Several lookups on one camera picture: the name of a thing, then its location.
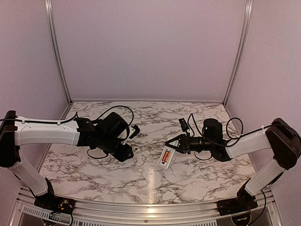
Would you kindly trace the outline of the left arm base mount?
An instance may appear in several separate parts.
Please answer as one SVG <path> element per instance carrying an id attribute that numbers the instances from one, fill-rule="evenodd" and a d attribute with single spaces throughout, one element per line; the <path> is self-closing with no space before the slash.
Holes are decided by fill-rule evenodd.
<path id="1" fill-rule="evenodd" d="M 57 196 L 54 193 L 51 182 L 46 178 L 48 186 L 47 193 L 41 196 L 35 196 L 34 205 L 43 209 L 51 210 L 54 213 L 72 214 L 75 200 Z"/>

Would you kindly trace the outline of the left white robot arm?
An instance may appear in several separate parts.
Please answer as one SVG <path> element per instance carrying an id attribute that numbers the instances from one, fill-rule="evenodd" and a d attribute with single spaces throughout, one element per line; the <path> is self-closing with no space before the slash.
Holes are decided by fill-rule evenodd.
<path id="1" fill-rule="evenodd" d="M 20 153 L 20 147 L 28 144 L 65 144 L 101 149 L 119 162 L 133 157 L 133 149 L 127 144 L 140 129 L 127 123 L 119 114 L 112 112 L 104 119 L 90 120 L 74 115 L 64 121 L 34 120 L 17 116 L 8 111 L 1 119 L 0 165 L 9 169 L 48 209 L 59 206 L 51 183 L 43 177 Z"/>

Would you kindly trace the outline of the orange battery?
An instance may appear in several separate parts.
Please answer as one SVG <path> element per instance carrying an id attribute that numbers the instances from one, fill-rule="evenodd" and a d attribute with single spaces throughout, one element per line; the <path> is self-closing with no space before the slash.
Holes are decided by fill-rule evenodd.
<path id="1" fill-rule="evenodd" d="M 165 151 L 163 153 L 163 155 L 161 156 L 161 160 L 160 160 L 162 164 L 165 164 L 168 162 L 169 155 L 170 155 L 169 151 Z"/>
<path id="2" fill-rule="evenodd" d="M 170 156 L 170 152 L 165 152 L 163 161 L 164 161 L 164 162 L 168 162 L 169 156 Z"/>

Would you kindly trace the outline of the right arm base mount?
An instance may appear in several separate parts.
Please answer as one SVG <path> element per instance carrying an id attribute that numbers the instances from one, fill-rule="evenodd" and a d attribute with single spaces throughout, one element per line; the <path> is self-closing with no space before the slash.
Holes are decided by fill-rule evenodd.
<path id="1" fill-rule="evenodd" d="M 225 199 L 217 202 L 220 216 L 240 213 L 258 207 L 255 196 L 245 190 L 246 183 L 238 190 L 236 198 Z"/>

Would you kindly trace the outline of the white remote control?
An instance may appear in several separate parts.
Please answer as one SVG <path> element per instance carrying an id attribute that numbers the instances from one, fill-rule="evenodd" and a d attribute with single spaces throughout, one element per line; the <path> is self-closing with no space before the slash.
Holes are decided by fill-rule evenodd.
<path id="1" fill-rule="evenodd" d="M 175 149 L 165 146 L 158 159 L 157 165 L 162 169 L 165 170 L 168 169 L 172 162 L 174 154 L 175 154 Z"/>

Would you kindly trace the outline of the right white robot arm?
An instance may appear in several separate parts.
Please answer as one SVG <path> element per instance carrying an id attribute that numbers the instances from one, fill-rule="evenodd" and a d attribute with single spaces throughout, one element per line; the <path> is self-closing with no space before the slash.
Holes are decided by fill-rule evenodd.
<path id="1" fill-rule="evenodd" d="M 179 153 L 209 151 L 215 160 L 226 162 L 247 153 L 266 149 L 273 151 L 272 160 L 237 192 L 233 207 L 238 211 L 243 211 L 262 189 L 294 167 L 301 156 L 300 135 L 281 118 L 276 118 L 270 125 L 228 140 L 223 138 L 222 124 L 216 119 L 205 119 L 198 137 L 190 135 L 185 119 L 180 119 L 179 122 L 183 134 L 165 142 L 167 147 Z"/>

